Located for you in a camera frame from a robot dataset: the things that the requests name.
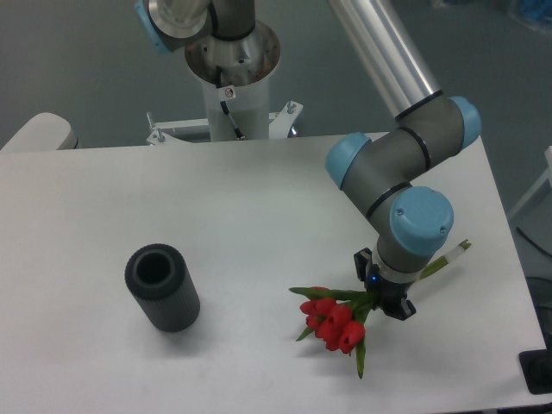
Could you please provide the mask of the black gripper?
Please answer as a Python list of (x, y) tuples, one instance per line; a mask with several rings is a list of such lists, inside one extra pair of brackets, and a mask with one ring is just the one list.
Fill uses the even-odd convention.
[(359, 281), (367, 280), (367, 289), (380, 295), (379, 307), (388, 317), (404, 321), (417, 313), (407, 292), (420, 271), (402, 273), (384, 263), (372, 263), (372, 251), (363, 248), (354, 254), (354, 267)]

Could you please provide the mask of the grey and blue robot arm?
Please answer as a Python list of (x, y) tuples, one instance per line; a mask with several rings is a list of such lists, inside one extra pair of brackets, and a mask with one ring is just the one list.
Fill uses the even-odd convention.
[[(446, 97), (387, 1), (334, 1), (331, 9), (393, 115), (397, 127), (377, 140), (340, 139), (325, 167), (336, 186), (378, 233), (354, 261), (376, 307), (399, 320), (407, 297), (453, 226), (450, 202), (414, 186), (420, 175), (471, 145), (481, 131), (477, 109)], [(275, 33), (251, 1), (138, 1), (135, 12), (159, 53), (185, 52), (204, 88), (213, 141), (262, 140), (275, 133), (267, 81), (280, 58)]]

